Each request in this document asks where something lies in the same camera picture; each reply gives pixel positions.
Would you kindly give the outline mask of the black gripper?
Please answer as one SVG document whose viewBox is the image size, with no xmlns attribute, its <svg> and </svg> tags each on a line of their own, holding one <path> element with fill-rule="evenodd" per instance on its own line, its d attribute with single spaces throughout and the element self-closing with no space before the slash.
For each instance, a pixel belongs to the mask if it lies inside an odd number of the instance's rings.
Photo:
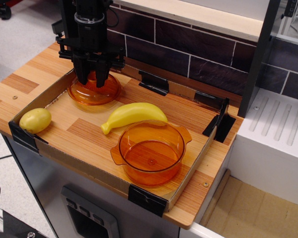
<svg viewBox="0 0 298 238">
<path fill-rule="evenodd" d="M 73 62 L 77 79 L 83 85 L 87 84 L 88 75 L 95 69 L 96 87 L 101 88 L 110 68 L 125 66 L 125 49 L 108 41 L 106 12 L 94 15 L 76 12 L 71 20 L 74 30 L 69 30 L 65 38 L 57 38 L 59 57 Z"/>
</svg>

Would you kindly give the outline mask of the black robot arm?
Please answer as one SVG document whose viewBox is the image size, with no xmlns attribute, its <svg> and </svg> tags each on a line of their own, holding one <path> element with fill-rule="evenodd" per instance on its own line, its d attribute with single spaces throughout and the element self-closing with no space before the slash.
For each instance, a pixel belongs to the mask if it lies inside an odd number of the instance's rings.
<svg viewBox="0 0 298 238">
<path fill-rule="evenodd" d="M 59 56 L 69 59 L 79 82 L 85 85 L 88 75 L 96 77 L 96 86 L 101 88 L 109 77 L 111 68 L 125 66 L 125 49 L 107 39 L 107 12 L 111 0 L 62 0 L 60 10 L 64 38 L 57 37 Z"/>
</svg>

